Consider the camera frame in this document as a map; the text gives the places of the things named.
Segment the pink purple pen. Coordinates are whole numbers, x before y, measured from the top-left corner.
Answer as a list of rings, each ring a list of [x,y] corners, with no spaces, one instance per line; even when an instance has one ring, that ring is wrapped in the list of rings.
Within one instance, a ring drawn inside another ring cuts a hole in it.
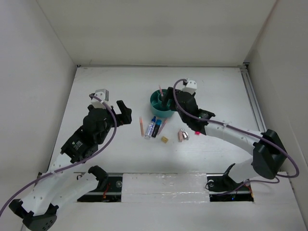
[[[163,130],[163,128],[164,128],[164,126],[166,125],[166,123],[167,123],[167,121],[168,121],[168,119],[166,118],[165,120],[164,120],[164,122],[161,124],[161,126],[160,126],[160,128],[159,128],[159,130],[158,130],[158,135],[161,133],[161,131]]]

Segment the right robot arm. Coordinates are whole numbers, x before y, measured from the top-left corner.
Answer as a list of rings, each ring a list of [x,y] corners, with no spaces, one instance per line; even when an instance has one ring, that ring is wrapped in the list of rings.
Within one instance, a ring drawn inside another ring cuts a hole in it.
[[[223,173],[208,177],[206,185],[210,191],[231,193],[253,177],[261,176],[271,182],[278,176],[287,153],[275,131],[253,131],[216,121],[214,113],[197,106],[194,96],[194,89],[169,87],[162,97],[162,106],[178,112],[191,130],[235,145],[251,156],[241,163],[230,164]]]

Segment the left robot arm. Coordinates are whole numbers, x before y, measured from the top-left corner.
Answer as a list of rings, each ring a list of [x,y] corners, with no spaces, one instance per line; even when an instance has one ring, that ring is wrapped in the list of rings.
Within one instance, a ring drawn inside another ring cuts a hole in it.
[[[132,110],[123,101],[117,101],[120,114],[113,107],[99,101],[88,106],[88,115],[83,124],[64,143],[60,154],[45,174],[37,178],[33,190],[24,198],[14,198],[10,210],[22,219],[31,231],[47,231],[56,222],[58,211],[67,203],[74,202],[84,194],[102,191],[108,184],[108,173],[99,166],[90,167],[72,185],[64,183],[78,170],[81,164],[101,152],[98,148],[111,129],[132,122]]]

